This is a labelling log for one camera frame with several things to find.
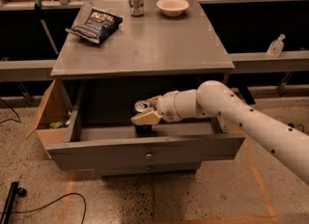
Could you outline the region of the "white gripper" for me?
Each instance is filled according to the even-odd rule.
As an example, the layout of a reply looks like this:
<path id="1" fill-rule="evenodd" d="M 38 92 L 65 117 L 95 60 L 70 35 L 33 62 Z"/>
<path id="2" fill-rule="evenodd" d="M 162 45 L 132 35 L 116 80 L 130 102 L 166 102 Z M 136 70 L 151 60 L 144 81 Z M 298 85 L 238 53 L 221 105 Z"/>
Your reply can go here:
<path id="1" fill-rule="evenodd" d="M 148 98 L 151 106 L 156 106 L 156 110 L 150 110 L 134 115 L 130 120 L 136 126 L 157 125 L 160 120 L 167 123 L 177 122 L 179 116 L 175 107 L 175 97 L 178 91 L 168 92 L 163 96 Z"/>

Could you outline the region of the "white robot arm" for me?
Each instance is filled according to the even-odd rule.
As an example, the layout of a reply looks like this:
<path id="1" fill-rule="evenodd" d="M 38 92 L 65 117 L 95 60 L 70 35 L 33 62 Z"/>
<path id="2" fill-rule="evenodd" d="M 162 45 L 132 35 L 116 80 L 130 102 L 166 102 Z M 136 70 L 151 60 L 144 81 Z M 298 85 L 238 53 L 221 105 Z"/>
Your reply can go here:
<path id="1" fill-rule="evenodd" d="M 309 135 L 244 103 L 221 82 L 206 81 L 197 89 L 168 92 L 146 102 L 146 109 L 131 118 L 136 126 L 204 116 L 220 117 L 239 126 L 295 175 L 309 183 Z"/>

